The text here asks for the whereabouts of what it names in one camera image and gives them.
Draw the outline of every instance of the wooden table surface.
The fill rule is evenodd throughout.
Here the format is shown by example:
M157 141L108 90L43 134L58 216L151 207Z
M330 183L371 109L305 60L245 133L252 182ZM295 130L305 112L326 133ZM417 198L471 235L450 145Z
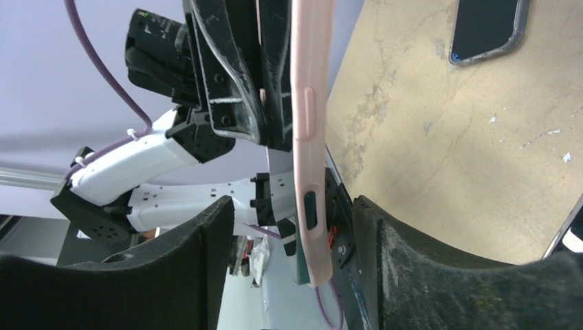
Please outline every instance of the wooden table surface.
M365 1L327 144L351 196L468 252L534 261L583 193L583 3L533 0L515 52L463 69L448 62L456 11Z

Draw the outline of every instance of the purple cable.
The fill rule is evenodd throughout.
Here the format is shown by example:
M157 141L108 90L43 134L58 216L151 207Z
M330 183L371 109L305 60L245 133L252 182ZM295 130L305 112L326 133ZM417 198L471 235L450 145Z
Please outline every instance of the purple cable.
M75 5L75 0L65 0L65 7L67 8L67 14L69 15L69 20L73 25L73 29L75 30L75 34L77 34L77 38L81 42L81 45L83 46L83 49L87 53L89 59L91 60L93 65L95 65L97 71L99 71L99 73L105 79L105 81L107 81L109 86L111 86L111 88L123 99L123 101L125 101L126 104L128 104L128 106L133 110L133 112L135 112L135 114L137 114L146 124L146 127L144 127L142 130L135 132L135 136L137 138L141 138L148 135L152 131L152 119L150 119L148 115L144 112L144 110L142 110L142 108L140 108L140 106L130 97L130 95L120 85L120 83L118 83L118 81L113 77L111 72L109 72L107 67L105 67L105 64L103 63L99 55L97 55L97 52L95 51L95 48L91 44L91 41L89 40L89 37L85 32L85 28L81 23L81 18L79 18L79 13L77 12L77 7ZM124 144L127 144L132 141L133 137L128 136L113 144L110 144L109 146L106 146L102 150L96 151L94 154L84 159L83 162L85 165L88 165L95 161L96 159L98 159L99 157L112 151L113 149L119 148L120 146L123 146ZM82 166L80 164L75 164L74 166L72 166L67 172L67 174L65 174L65 180L70 179L71 176L80 169L82 169Z
M266 234L267 236L271 236L274 237L276 239L281 240L281 236L279 236L277 233L272 232L271 230L265 229L265 228L261 228L258 225L247 225L250 228L253 228L255 230L257 230L258 232L262 232L263 234ZM322 298L320 297L320 290L315 287L315 291L316 291L316 298L318 299L318 308L320 308L320 313L322 314L322 317L324 318L324 321L326 322L326 325L328 325L328 328L330 330L341 330L342 327L344 326L344 310L342 309L342 304L340 303L340 298L338 298L338 291L336 290L336 287L334 286L334 283L332 282L332 280L328 281L328 285L330 286L330 290L332 291L332 296L334 297L334 300L336 301L336 307L338 308L338 315L339 316L339 321L338 321L338 326L333 326L332 322L330 322L330 319L328 319L328 316L326 315L326 311L324 310L324 305L322 304Z

